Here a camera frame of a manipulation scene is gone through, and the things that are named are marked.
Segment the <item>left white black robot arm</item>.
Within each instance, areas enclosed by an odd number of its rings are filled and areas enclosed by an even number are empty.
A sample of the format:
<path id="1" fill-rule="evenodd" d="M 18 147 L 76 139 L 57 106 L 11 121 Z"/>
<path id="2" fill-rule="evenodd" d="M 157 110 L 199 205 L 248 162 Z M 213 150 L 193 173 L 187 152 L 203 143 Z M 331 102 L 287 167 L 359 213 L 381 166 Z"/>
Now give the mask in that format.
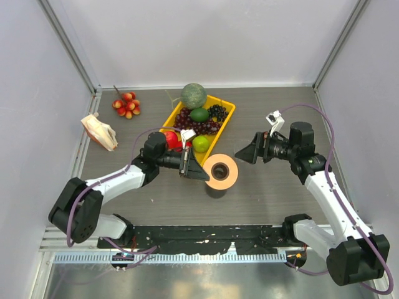
<path id="1" fill-rule="evenodd" d="M 187 141 L 196 136 L 193 130 L 182 132 L 180 152 L 169 149 L 161 132 L 148 135 L 139 155 L 122 169 L 97 179 L 70 179 L 49 213 L 49 221 L 66 234 L 69 247 L 90 237 L 102 238 L 125 248 L 133 241 L 133 225 L 120 215 L 104 215 L 102 206 L 116 197 L 150 184 L 160 168 L 176 169 L 185 178 L 209 181 Z"/>

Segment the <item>clear glass ribbed dripper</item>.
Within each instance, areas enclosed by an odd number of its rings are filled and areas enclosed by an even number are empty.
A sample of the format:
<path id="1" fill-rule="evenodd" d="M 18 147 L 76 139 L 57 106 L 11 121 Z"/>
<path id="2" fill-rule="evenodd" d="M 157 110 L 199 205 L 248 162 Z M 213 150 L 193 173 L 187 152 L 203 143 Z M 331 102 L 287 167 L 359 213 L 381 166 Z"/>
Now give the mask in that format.
<path id="1" fill-rule="evenodd" d="M 233 146 L 233 158 L 238 161 L 241 162 L 240 159 L 238 159 L 236 157 L 236 154 L 241 151 L 243 148 L 245 148 L 248 145 L 248 140 L 238 140 L 237 142 L 235 142 L 234 146 Z"/>

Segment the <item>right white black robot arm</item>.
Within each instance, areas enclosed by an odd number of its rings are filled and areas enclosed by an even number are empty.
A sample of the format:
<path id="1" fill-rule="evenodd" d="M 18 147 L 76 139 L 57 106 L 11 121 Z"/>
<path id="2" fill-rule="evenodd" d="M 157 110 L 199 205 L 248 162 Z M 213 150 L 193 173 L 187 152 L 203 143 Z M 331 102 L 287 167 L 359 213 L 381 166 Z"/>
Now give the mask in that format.
<path id="1" fill-rule="evenodd" d="M 327 271 L 337 285 L 391 276 L 387 267 L 389 241 L 383 234 L 374 234 L 348 202 L 329 161 L 315 151 L 310 123 L 292 123 L 288 138 L 276 130 L 257 132 L 235 157 L 250 164 L 258 158 L 264 163 L 273 158 L 289 162 L 291 171 L 322 208 L 332 232 L 320 228 L 310 216 L 298 214 L 285 218 L 283 241 L 310 246 L 325 260 Z"/>

